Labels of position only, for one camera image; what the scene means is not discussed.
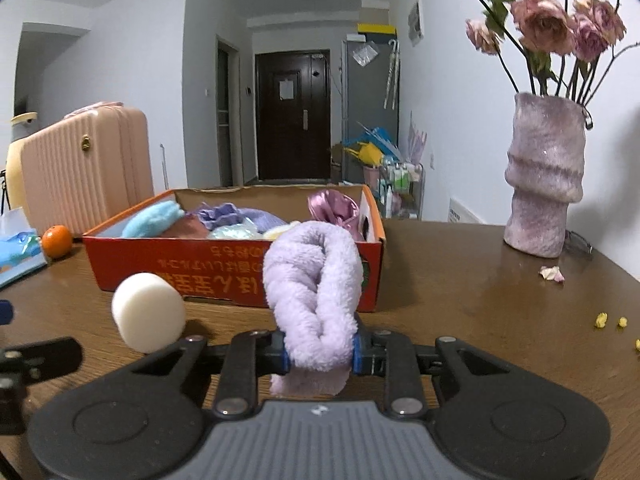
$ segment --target black cable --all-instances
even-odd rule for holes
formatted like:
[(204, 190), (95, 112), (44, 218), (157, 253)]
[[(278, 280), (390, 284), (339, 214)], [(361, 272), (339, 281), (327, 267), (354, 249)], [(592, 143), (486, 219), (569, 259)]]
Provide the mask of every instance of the black cable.
[(4, 477), (4, 480), (22, 480), (20, 474), (14, 469), (14, 466), (6, 459), (4, 454), (0, 451), (0, 475)]

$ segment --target metal screw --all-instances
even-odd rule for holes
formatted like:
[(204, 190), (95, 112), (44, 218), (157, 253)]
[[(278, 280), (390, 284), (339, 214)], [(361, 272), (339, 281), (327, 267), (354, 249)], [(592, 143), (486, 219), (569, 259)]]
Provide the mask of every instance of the metal screw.
[(399, 415), (415, 415), (422, 409), (422, 403), (413, 397), (402, 397), (391, 403), (391, 409)]
[(240, 415), (249, 409), (249, 403), (241, 397), (231, 397), (221, 400), (216, 410), (223, 415)]

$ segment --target gray refrigerator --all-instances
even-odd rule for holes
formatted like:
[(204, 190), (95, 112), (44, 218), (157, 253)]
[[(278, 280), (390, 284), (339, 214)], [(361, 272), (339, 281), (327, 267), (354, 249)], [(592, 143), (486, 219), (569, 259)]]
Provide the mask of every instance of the gray refrigerator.
[[(363, 134), (362, 126), (373, 129), (384, 128), (391, 140), (398, 145), (398, 99), (395, 110), (391, 95), (385, 110), (386, 82), (392, 47), (388, 43), (377, 43), (378, 56), (367, 66), (360, 66), (353, 53), (364, 43), (344, 41), (342, 44), (342, 145), (349, 146), (353, 139)], [(364, 183), (362, 166), (351, 155), (342, 156), (342, 179), (354, 184)]]

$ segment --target doorway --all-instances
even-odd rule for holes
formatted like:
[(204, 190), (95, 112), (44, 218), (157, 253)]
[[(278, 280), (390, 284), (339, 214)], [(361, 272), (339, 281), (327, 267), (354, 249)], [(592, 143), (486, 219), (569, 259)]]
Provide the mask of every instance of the doorway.
[(329, 179), (329, 51), (255, 57), (260, 180)]
[(242, 139), (240, 132), (240, 55), (218, 40), (216, 117), (220, 186), (242, 186)]

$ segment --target marbled pink vase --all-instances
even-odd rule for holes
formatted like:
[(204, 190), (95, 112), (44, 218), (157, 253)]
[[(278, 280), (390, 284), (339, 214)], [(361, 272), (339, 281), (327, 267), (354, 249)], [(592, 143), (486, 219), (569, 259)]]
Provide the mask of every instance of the marbled pink vase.
[(561, 97), (516, 95), (513, 142), (504, 176), (513, 187), (504, 241), (524, 253), (557, 258), (569, 204), (582, 200), (582, 107)]

